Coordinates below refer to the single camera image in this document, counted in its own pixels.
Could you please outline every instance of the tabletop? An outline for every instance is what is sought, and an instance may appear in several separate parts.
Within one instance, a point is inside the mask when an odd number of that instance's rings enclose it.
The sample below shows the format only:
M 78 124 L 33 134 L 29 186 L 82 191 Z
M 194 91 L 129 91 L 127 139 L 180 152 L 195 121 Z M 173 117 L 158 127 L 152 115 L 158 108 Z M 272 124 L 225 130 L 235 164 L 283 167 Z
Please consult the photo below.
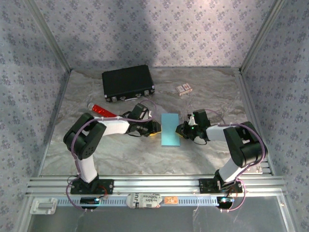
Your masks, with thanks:
M 157 105 L 152 113 L 160 122 L 162 113 L 179 114 L 179 123 L 187 114 L 198 109 L 218 112 L 227 123 L 247 121 L 239 89 L 236 69 L 210 68 L 154 68 L 150 69 L 155 93 L 131 101 L 106 102 L 101 74 L 103 71 L 72 71 L 56 119 L 56 126 L 46 153 L 42 175 L 76 174 L 70 152 L 63 136 L 85 112 L 90 102 L 114 114 L 130 111 L 144 99 Z M 193 91 L 179 96 L 176 87 L 189 83 Z M 151 110 L 151 103 L 144 102 Z M 211 124 L 220 123 L 214 113 L 208 113 Z M 99 174 L 213 174 L 230 158 L 225 142 L 211 141 L 196 145 L 181 138 L 179 147 L 162 147 L 161 135 L 135 138 L 126 134 L 104 136 L 95 153 L 95 167 Z M 261 167 L 248 172 L 260 173 Z

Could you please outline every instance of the small box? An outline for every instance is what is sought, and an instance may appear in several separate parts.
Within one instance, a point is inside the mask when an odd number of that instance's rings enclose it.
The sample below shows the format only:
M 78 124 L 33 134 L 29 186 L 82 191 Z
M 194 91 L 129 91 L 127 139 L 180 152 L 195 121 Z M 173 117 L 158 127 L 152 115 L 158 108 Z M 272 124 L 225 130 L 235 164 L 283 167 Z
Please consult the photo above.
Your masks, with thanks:
M 104 72 L 102 80 L 104 97 L 108 102 L 125 101 L 155 92 L 147 65 Z
M 188 83 L 185 83 L 181 86 L 177 86 L 176 87 L 178 93 L 179 93 L 179 96 L 183 95 L 183 94 L 186 94 L 186 93 L 189 93 L 192 91 L 192 88 L 191 86 L 188 84 Z

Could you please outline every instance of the glass panel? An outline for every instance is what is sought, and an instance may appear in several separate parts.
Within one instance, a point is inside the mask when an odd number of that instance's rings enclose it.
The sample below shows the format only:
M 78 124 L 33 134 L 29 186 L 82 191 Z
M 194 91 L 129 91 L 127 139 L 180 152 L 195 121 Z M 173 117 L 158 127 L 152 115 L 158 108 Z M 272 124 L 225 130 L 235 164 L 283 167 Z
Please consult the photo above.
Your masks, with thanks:
M 264 232 L 287 231 L 277 197 L 248 197 L 234 212 L 216 207 L 129 209 L 100 207 L 93 213 L 58 207 L 54 215 L 32 216 L 28 232 Z

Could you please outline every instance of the cable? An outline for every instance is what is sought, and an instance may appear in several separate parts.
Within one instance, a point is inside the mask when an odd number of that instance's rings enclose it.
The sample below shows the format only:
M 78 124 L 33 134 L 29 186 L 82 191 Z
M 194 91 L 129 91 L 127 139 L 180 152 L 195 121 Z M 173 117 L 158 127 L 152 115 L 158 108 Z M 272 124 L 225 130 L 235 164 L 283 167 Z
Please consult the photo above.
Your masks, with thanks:
M 105 188 L 104 186 L 99 185 L 99 187 L 98 187 L 98 188 L 100 188 L 100 189 L 104 189 L 104 195 L 99 196 L 98 198 L 102 198 L 102 197 L 108 196 L 108 194 L 107 194 L 107 190 L 106 190 L 106 188 Z
M 130 135 L 130 136 L 136 137 L 136 138 L 140 138 L 141 137 L 141 135 L 134 135 L 134 134 L 127 134 L 127 135 Z
M 150 99 L 144 99 L 144 100 L 142 100 L 140 103 L 142 103 L 142 102 L 151 102 L 151 103 L 154 105 L 154 111 L 156 112 L 156 104 L 155 104 L 152 100 L 150 100 Z
M 244 170 L 242 170 L 236 177 L 235 177 L 235 180 L 236 181 L 239 181 L 239 182 L 241 182 L 242 183 L 242 185 L 243 185 L 243 188 L 244 188 L 244 192 L 243 192 L 243 198 L 242 198 L 242 200 L 241 200 L 241 202 L 240 202 L 240 204 L 237 206 L 237 207 L 235 207 L 235 208 L 233 208 L 233 209 L 228 209 L 228 211 L 234 211 L 234 210 L 236 210 L 236 209 L 239 209 L 242 205 L 243 205 L 243 203 L 245 202 L 245 199 L 246 199 L 246 186 L 245 186 L 245 183 L 241 180 L 241 179 L 239 179 L 239 177 L 245 172 L 245 171 L 247 171 L 250 167 L 252 167 L 252 166 L 255 166 L 255 165 L 258 165 L 258 164 L 260 164 L 261 162 L 262 162 L 262 160 L 265 158 L 265 156 L 266 156 L 266 153 L 265 153 L 265 147 L 264 147 L 264 143 L 263 143 L 263 140 L 261 139 L 261 137 L 254 131 L 254 130 L 252 130 L 250 127 L 248 127 L 248 126 L 246 126 L 246 125 L 243 125 L 243 124 L 239 124 L 239 123 L 231 123 L 230 125 L 218 125 L 219 127 L 230 127 L 230 126 L 234 126 L 234 127 L 243 127 L 243 128 L 245 128 L 245 129 L 247 129 L 249 132 L 251 132 L 256 138 L 257 138 L 257 140 L 259 141 L 259 143 L 260 143 L 260 145 L 261 145 L 261 148 L 262 148 L 262 157 L 261 157 L 261 159 L 259 160 L 259 161 L 257 161 L 257 162 L 254 162 L 254 163 L 252 163 L 252 164 L 250 164 L 250 165 L 248 165 L 246 168 L 244 168 Z
M 228 194 L 227 194 L 227 196 L 226 196 L 226 197 L 228 197 L 228 196 L 232 193 L 232 189 L 234 189 L 234 190 L 235 190 L 236 197 L 238 197 L 238 192 L 237 192 L 237 190 L 236 190 L 236 188 L 235 188 L 234 186 L 231 186 L 231 187 L 229 188 L 229 191 L 228 191 Z
M 230 127 L 230 126 L 234 126 L 234 127 L 243 127 L 244 129 L 247 129 L 248 131 L 250 131 L 256 138 L 257 140 L 259 141 L 260 145 L 261 145 L 261 148 L 262 148 L 262 157 L 259 161 L 257 162 L 254 162 L 250 165 L 248 165 L 244 170 L 242 170 L 236 177 L 235 179 L 237 179 L 238 177 L 240 177 L 245 171 L 248 170 L 248 168 L 252 167 L 252 166 L 255 166 L 255 165 L 258 165 L 260 164 L 263 159 L 265 158 L 266 156 L 266 153 L 265 153 L 265 147 L 264 147 L 264 143 L 263 143 L 263 140 L 261 139 L 261 137 L 254 131 L 252 130 L 250 127 L 246 126 L 246 125 L 243 125 L 243 124 L 239 124 L 239 123 L 231 123 L 230 125 L 218 125 L 219 127 Z
M 241 202 L 240 202 L 240 204 L 238 206 L 236 206 L 235 208 L 231 209 L 232 206 L 233 206 L 233 205 L 231 205 L 231 207 L 228 209 L 228 211 L 234 211 L 234 210 L 239 209 L 243 205 L 243 203 L 245 202 L 245 199 L 246 199 L 246 186 L 245 186 L 245 183 L 242 180 L 238 179 L 238 181 L 241 182 L 242 186 L 243 186 L 243 198 L 242 198 L 242 200 L 241 200 Z
M 199 144 L 199 143 L 196 143 L 196 142 L 194 142 L 193 141 L 193 143 L 195 143 L 195 144 L 197 144 L 197 145 L 206 145 L 207 144 L 207 142 L 205 141 L 205 143 L 204 144 Z
M 80 169 L 80 166 L 78 164 L 78 157 L 77 155 L 74 153 L 74 145 L 75 145 L 75 142 L 77 140 L 77 137 L 79 136 L 79 134 L 83 131 L 83 129 L 85 129 L 86 126 L 88 126 L 90 123 L 92 122 L 95 122 L 95 121 L 100 121 L 102 120 L 101 118 L 94 118 L 88 122 L 86 122 L 85 124 L 82 125 L 82 127 L 77 131 L 77 133 L 75 134 L 73 140 L 72 140 L 72 143 L 71 143 L 71 155 L 73 156 L 74 158 L 74 162 L 75 162 L 75 166 L 76 166 L 76 169 L 77 169 L 77 172 L 78 172 L 78 175 L 75 179 L 73 179 L 66 187 L 66 196 L 69 200 L 69 202 L 78 210 L 82 210 L 82 211 L 85 211 L 85 209 L 81 208 L 80 206 L 77 206 L 73 201 L 72 199 L 70 198 L 69 196 L 69 187 L 72 186 L 72 183 L 75 181 L 75 180 L 78 180 L 80 177 L 81 177 L 81 169 Z
M 125 112 L 125 113 L 123 113 L 122 115 L 119 115 L 120 117 L 125 117 L 126 115 L 128 115 L 128 114 L 130 114 L 131 113 L 131 111 L 127 111 L 127 112 Z
M 219 116 L 219 118 L 220 118 L 220 119 L 223 121 L 223 123 L 225 124 L 225 121 L 224 121 L 223 117 L 222 117 L 218 112 L 216 112 L 216 111 L 214 111 L 214 110 L 210 110 L 210 109 L 205 109 L 205 110 L 208 110 L 208 111 L 210 111 L 210 112 L 215 113 L 217 116 Z
M 68 178 L 67 178 L 67 183 L 69 184 L 69 179 L 71 178 L 71 177 L 77 177 L 76 175 L 70 175 Z

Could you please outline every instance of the orange label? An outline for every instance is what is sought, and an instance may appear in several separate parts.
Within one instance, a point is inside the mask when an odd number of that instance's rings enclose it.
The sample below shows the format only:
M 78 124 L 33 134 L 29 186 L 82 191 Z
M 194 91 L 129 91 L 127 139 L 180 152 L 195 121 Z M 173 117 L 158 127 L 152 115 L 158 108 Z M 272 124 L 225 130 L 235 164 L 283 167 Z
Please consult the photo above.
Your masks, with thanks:
M 165 197 L 164 204 L 178 204 L 178 197 Z

